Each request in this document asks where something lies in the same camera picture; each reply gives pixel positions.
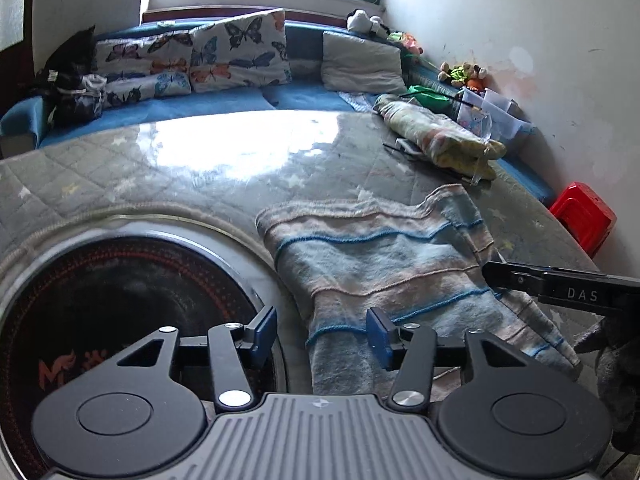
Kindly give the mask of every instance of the metal screw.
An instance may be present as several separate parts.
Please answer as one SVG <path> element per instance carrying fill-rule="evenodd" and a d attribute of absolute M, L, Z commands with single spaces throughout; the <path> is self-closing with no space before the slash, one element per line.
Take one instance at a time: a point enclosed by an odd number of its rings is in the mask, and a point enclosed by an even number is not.
<path fill-rule="evenodd" d="M 418 406 L 424 402 L 424 395 L 415 390 L 402 390 L 396 393 L 392 399 L 400 406 Z"/>
<path fill-rule="evenodd" d="M 227 390 L 218 396 L 220 403 L 232 408 L 244 406 L 251 401 L 251 395 L 243 390 Z"/>

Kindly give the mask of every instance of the red stool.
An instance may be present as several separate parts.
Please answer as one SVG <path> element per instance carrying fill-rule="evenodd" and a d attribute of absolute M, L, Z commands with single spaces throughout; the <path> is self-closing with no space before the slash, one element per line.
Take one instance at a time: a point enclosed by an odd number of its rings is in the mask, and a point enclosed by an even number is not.
<path fill-rule="evenodd" d="M 581 182 L 569 184 L 549 211 L 591 258 L 598 252 L 618 219 L 593 189 Z"/>

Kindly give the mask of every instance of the sofa armrest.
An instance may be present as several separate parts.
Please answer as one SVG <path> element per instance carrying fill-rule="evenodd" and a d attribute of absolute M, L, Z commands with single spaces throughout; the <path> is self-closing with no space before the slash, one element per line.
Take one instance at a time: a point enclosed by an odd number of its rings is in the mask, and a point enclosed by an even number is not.
<path fill-rule="evenodd" d="M 47 134 L 47 117 L 47 105 L 40 96 L 15 104 L 0 119 L 2 156 L 7 158 L 37 148 Z"/>

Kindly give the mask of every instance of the gray fabric glove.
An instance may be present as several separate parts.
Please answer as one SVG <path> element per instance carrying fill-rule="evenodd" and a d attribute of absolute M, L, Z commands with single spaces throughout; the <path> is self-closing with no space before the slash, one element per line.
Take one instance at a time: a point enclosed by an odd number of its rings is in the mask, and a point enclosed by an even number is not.
<path fill-rule="evenodd" d="M 638 315 L 605 317 L 577 337 L 578 354 L 598 351 L 598 396 L 613 421 L 611 443 L 640 454 L 640 319 Z"/>

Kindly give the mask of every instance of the round black induction cooktop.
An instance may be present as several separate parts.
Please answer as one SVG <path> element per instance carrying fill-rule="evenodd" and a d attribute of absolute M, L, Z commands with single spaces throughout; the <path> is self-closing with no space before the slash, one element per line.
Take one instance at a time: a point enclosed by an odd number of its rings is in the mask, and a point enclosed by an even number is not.
<path fill-rule="evenodd" d="M 31 417 L 47 394 L 161 326 L 196 336 L 253 318 L 254 305 L 219 263 L 171 241 L 124 237 L 75 248 L 31 278 L 0 332 L 0 428 L 29 480 L 46 471 Z M 274 391 L 272 362 L 249 379 L 258 395 Z M 180 380 L 207 399 L 203 370 Z"/>

